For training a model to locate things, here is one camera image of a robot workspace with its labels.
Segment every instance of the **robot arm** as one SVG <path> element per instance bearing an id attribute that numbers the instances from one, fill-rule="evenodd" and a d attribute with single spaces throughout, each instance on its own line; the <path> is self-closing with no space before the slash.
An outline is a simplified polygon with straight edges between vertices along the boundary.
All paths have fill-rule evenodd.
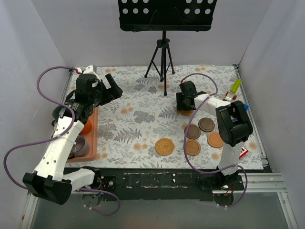
<path id="1" fill-rule="evenodd" d="M 76 80 L 76 89 L 67 95 L 65 104 L 75 112 L 75 120 L 63 107 L 56 107 L 53 117 L 57 121 L 54 136 L 59 136 L 70 123 L 69 131 L 51 141 L 44 156 L 32 173 L 25 173 L 23 183 L 29 192 L 57 204 L 64 204 L 72 191 L 85 185 L 94 188 L 100 171 L 93 167 L 83 167 L 80 170 L 64 175 L 64 167 L 70 151 L 79 133 L 87 123 L 93 109 L 121 97 L 122 90 L 110 74 L 106 75 L 111 88 L 106 88 L 96 73 L 94 65 L 88 66 Z"/>
<path id="2" fill-rule="evenodd" d="M 180 88 L 182 92 L 176 94 L 178 111 L 195 110 L 209 97 L 205 92 L 197 92 L 192 81 L 181 83 Z M 230 103 L 211 97 L 200 109 L 217 117 L 219 134 L 224 141 L 218 168 L 237 165 L 242 147 L 253 132 L 244 104 L 241 101 Z M 221 173 L 224 176 L 229 176 L 236 172 L 237 168 L 232 167 L 223 170 Z"/>

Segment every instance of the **round coaster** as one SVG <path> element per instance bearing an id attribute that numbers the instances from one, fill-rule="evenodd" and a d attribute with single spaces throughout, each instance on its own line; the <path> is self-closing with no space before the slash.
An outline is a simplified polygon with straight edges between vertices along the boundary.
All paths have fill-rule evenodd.
<path id="1" fill-rule="evenodd" d="M 218 132 L 212 132 L 208 135 L 208 143 L 214 148 L 220 148 L 224 145 L 224 142 Z"/>
<path id="2" fill-rule="evenodd" d="M 161 138 L 156 142 L 154 148 L 158 154 L 162 156 L 168 156 L 175 149 L 175 145 L 170 139 Z"/>
<path id="3" fill-rule="evenodd" d="M 211 132 L 215 128 L 215 123 L 210 118 L 202 118 L 199 120 L 198 126 L 202 131 Z"/>
<path id="4" fill-rule="evenodd" d="M 186 136 L 189 139 L 197 139 L 200 137 L 200 135 L 201 135 L 201 131 L 200 131 L 199 127 L 194 124 L 190 124 L 190 128 L 189 128 L 189 131 Z"/>
<path id="5" fill-rule="evenodd" d="M 196 156 L 200 153 L 201 146 L 199 142 L 195 140 L 187 140 L 186 141 L 186 153 L 191 156 Z"/>
<path id="6" fill-rule="evenodd" d="M 194 111 L 178 111 L 178 113 L 182 116 L 190 116 L 194 113 Z"/>

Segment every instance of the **gray wall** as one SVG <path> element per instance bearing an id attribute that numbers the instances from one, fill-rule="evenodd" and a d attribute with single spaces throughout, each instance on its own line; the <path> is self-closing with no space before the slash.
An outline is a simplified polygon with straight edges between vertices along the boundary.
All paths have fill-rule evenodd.
<path id="1" fill-rule="evenodd" d="M 39 74 L 65 65 L 30 0 L 0 0 L 0 146 L 1 160 L 13 146 L 50 137 L 54 105 L 36 91 Z M 67 72 L 51 72 L 41 89 L 60 99 Z M 19 181 L 40 161 L 46 144 L 12 152 L 8 166 Z M 14 185 L 0 166 L 0 228 L 18 228 L 27 191 Z"/>
<path id="2" fill-rule="evenodd" d="M 305 2 L 273 0 L 240 70 L 267 157 L 305 228 Z"/>
<path id="3" fill-rule="evenodd" d="M 174 64 L 239 63 L 271 1 L 218 0 L 210 31 L 168 32 Z M 32 2 L 68 65 L 146 66 L 162 36 L 121 31 L 117 0 Z"/>

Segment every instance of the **patterned table surface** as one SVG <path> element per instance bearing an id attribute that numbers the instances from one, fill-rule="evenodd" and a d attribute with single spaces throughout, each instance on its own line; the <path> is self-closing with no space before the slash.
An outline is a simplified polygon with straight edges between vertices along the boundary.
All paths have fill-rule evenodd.
<path id="1" fill-rule="evenodd" d="M 180 115 L 176 110 L 176 92 L 180 91 L 180 80 L 191 73 L 204 73 L 217 83 L 218 95 L 222 99 L 237 79 L 234 68 L 230 66 L 175 66 L 175 75 L 169 70 L 167 75 L 168 94 L 163 95 L 164 84 L 159 81 L 155 69 L 144 78 L 147 67 L 98 67 L 98 74 L 108 85 L 104 75 L 111 73 L 118 86 L 122 88 L 120 99 L 99 108 L 98 159 L 91 162 L 67 163 L 66 167 L 84 165 L 108 168 L 190 168 L 183 153 L 184 128 L 190 116 Z M 71 80 L 69 92 L 75 89 L 77 74 Z M 207 93 L 215 91 L 213 83 L 201 76 L 191 76 L 196 89 Z M 244 102 L 241 90 L 237 99 Z M 199 111 L 193 124 L 203 117 L 209 117 L 216 124 L 216 117 Z M 260 159 L 261 149 L 257 137 L 251 135 L 245 147 L 249 150 L 239 164 L 245 169 L 263 169 Z M 202 132 L 197 141 L 201 152 L 188 156 L 196 168 L 214 169 L 220 162 L 222 148 L 208 145 L 208 133 Z M 173 153 L 161 156 L 154 145 L 160 138 L 167 137 L 175 144 Z"/>

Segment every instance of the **music stand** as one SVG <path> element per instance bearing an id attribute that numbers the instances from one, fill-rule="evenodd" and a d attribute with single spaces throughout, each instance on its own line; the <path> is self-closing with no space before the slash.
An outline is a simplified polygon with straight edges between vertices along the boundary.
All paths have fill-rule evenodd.
<path id="1" fill-rule="evenodd" d="M 172 74 L 175 73 L 170 40 L 166 38 L 166 31 L 210 30 L 217 0 L 118 0 L 118 2 L 120 28 L 123 31 L 163 31 L 162 39 L 157 41 L 157 47 L 144 77 L 147 77 L 153 64 L 160 81 L 164 81 L 164 96 L 166 96 L 166 73 L 170 66 Z M 154 63 L 159 48 L 162 49 L 160 71 Z M 166 49 L 170 59 L 168 67 Z"/>

